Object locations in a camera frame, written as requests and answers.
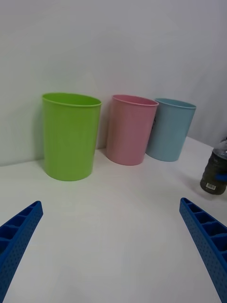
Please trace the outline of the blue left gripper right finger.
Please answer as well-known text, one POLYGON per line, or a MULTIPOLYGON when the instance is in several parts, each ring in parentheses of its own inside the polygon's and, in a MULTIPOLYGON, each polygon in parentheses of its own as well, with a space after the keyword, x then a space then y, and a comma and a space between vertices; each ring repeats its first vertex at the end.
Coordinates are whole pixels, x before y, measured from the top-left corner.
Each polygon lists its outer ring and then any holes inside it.
POLYGON ((227 302, 227 227, 184 197, 179 212, 221 302, 227 302))

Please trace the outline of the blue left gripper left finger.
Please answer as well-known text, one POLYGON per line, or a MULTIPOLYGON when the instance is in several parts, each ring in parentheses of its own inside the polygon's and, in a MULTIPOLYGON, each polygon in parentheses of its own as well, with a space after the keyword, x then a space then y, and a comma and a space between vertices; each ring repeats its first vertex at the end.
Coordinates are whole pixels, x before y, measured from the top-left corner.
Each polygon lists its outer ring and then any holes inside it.
POLYGON ((0 227, 0 302, 42 216, 42 203, 35 201, 0 227))

